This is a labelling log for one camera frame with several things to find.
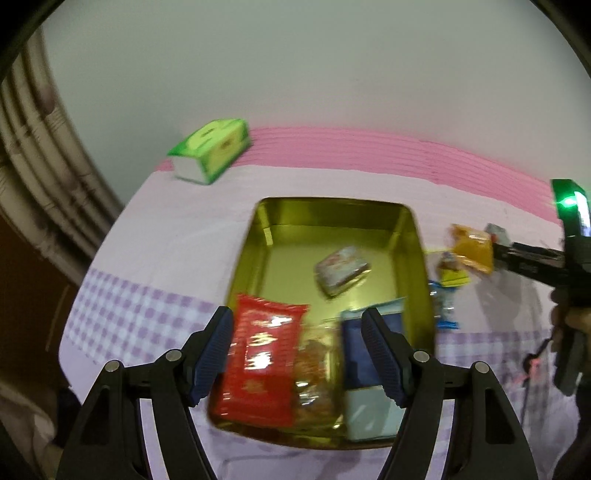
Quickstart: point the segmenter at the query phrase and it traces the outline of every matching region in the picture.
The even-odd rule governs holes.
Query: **red wrapper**
[[[217,415],[261,427],[293,425],[293,368],[307,310],[308,305],[238,296]]]

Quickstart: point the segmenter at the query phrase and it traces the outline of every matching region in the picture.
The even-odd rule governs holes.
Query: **yellow snack package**
[[[488,233],[453,224],[452,236],[455,240],[452,251],[460,262],[483,273],[492,273],[492,240]]]

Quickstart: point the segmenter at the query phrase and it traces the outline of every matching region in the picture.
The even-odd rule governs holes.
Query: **tray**
[[[355,245],[371,271],[351,289],[329,298],[316,283],[314,265],[332,252]],[[267,198],[255,207],[238,257],[226,304],[248,293],[272,301],[308,304],[303,328],[334,322],[340,312],[406,297],[403,322],[415,348],[434,350],[434,322],[417,226],[408,207],[398,203],[335,198]],[[335,345],[331,382],[342,389],[340,345]],[[217,398],[214,387],[210,406]],[[341,415],[329,427],[272,430],[224,421],[209,410],[213,424],[266,442],[319,449],[391,445],[392,439],[350,442]]]

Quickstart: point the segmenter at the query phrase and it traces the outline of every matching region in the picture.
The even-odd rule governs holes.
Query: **small packaged snack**
[[[468,267],[491,274],[493,270],[492,240],[490,234],[468,226],[452,225],[455,240],[453,252]]]
[[[443,287],[438,282],[429,282],[429,292],[433,302],[433,316],[437,328],[442,330],[458,330],[460,328],[454,317],[453,295],[455,287]]]
[[[295,357],[295,425],[323,427],[335,425],[338,330],[333,323],[306,328]]]
[[[390,330],[404,334],[404,298],[370,306],[378,309]],[[366,308],[341,312],[346,390],[381,385],[378,372],[361,336],[361,315]]]
[[[437,264],[439,283],[444,287],[461,287],[470,283],[470,277],[452,252],[443,252]]]
[[[314,272],[324,292],[334,297],[361,280],[369,272],[369,263],[357,248],[344,247],[317,263]]]
[[[213,411],[259,427],[291,427],[294,360],[308,305],[238,295],[234,337]]]

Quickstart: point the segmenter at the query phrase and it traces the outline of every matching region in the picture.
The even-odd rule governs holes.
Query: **green tissue box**
[[[178,178],[210,184],[250,145],[246,121],[214,120],[189,135],[168,156]]]

